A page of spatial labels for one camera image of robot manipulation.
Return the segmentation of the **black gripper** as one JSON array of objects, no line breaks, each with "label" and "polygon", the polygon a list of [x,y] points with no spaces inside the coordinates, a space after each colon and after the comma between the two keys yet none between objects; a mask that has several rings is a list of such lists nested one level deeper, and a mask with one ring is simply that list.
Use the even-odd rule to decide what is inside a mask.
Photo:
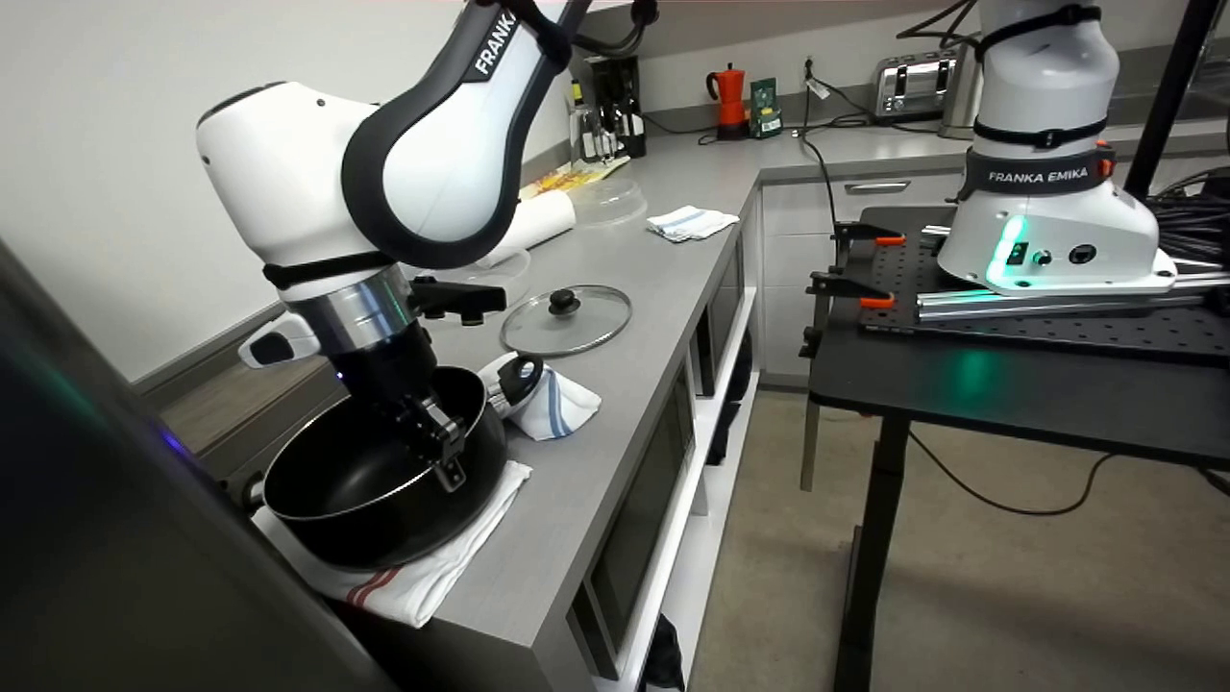
[{"label": "black gripper", "polygon": [[457,421],[436,403],[436,358],[423,327],[334,355],[330,366],[381,427],[431,444],[452,444],[461,434]]}]

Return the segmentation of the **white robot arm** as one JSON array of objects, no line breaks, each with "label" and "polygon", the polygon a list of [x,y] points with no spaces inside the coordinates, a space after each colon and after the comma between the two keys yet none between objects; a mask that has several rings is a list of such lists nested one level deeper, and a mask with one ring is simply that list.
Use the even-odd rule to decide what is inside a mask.
[{"label": "white robot arm", "polygon": [[[254,86],[197,121],[197,149],[303,345],[352,399],[431,444],[434,355],[391,284],[457,270],[509,227],[522,141],[589,0],[464,0],[418,86],[357,106]],[[981,0],[982,98],[937,265],[996,295],[1154,295],[1177,284],[1155,216],[1110,181],[1119,54],[1090,0]]]}]

